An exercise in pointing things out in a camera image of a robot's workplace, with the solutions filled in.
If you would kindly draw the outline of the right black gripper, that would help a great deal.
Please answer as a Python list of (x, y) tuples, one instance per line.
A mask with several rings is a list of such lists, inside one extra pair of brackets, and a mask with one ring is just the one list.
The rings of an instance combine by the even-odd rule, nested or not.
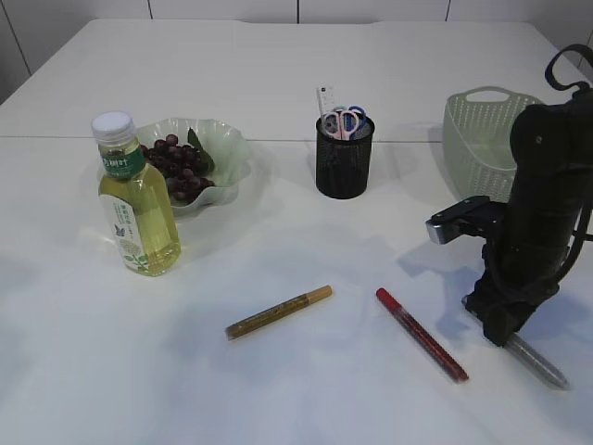
[(481, 236), (485, 271), (465, 301), (504, 347), (574, 265), (592, 211), (592, 93), (529, 105), (511, 127), (517, 171), (507, 203), (468, 197), (426, 223), (438, 244)]

